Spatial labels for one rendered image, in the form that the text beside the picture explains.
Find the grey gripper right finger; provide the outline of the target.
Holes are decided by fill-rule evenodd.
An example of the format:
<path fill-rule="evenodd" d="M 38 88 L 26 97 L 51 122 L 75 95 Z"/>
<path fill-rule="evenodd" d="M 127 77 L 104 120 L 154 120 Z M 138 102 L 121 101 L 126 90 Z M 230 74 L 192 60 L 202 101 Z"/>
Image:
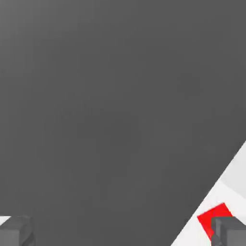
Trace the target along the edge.
<path fill-rule="evenodd" d="M 246 225 L 236 217 L 214 217 L 211 228 L 211 246 L 246 246 Z"/>

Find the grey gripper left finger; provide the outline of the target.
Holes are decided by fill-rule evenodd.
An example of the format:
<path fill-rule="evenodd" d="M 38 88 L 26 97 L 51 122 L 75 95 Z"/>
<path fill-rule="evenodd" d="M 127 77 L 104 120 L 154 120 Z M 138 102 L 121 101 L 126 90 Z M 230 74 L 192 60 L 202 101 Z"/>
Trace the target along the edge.
<path fill-rule="evenodd" d="M 34 221 L 29 216 L 11 216 L 0 225 L 0 246 L 36 246 Z"/>

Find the small red cube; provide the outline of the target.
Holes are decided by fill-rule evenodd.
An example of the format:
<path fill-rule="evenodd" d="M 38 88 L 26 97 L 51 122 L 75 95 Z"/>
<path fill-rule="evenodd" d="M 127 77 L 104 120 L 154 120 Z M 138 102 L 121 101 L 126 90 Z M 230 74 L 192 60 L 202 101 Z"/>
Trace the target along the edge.
<path fill-rule="evenodd" d="M 215 217 L 232 217 L 232 213 L 229 211 L 225 203 L 220 203 L 219 205 L 205 211 L 204 213 L 197 216 L 199 223 L 204 229 L 206 235 L 211 241 L 214 231 L 211 226 L 211 220 Z"/>

